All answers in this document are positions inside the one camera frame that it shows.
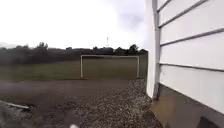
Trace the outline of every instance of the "sky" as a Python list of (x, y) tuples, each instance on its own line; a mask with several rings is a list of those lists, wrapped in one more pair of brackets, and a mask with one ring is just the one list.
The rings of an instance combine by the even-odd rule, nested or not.
[(144, 0), (0, 0), (0, 47), (145, 48)]

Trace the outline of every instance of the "grass field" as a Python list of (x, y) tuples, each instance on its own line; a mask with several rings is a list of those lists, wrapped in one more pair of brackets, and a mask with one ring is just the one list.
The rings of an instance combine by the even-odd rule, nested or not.
[[(84, 59), (84, 78), (136, 78), (135, 58)], [(147, 59), (140, 58), (140, 77), (147, 75)], [(80, 61), (51, 64), (0, 66), (0, 80), (73, 80), (80, 79)]]

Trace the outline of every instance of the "gravel ground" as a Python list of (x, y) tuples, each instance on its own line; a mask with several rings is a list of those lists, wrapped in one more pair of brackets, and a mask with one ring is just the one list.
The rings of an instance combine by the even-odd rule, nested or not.
[(144, 80), (129, 80), (129, 86), (109, 88), (99, 95), (66, 98), (50, 109), (31, 106), (22, 111), (0, 105), (2, 128), (162, 128), (149, 110)]

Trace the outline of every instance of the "goal post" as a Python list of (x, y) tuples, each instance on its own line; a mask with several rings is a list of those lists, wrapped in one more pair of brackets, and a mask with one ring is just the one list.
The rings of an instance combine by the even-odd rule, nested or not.
[(136, 58), (137, 61), (137, 66), (136, 66), (136, 77), (139, 78), (140, 75), (140, 60), (139, 56), (114, 56), (114, 55), (81, 55), (81, 60), (80, 60), (80, 77), (81, 79), (84, 79), (83, 76), (83, 57), (103, 57), (103, 58)]

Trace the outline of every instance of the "dirt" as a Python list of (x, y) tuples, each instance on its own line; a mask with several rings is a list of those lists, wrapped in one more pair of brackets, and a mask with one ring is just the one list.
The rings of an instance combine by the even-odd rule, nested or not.
[(0, 82), (0, 100), (30, 106), (29, 111), (0, 104), (4, 128), (161, 128), (149, 110), (145, 80)]

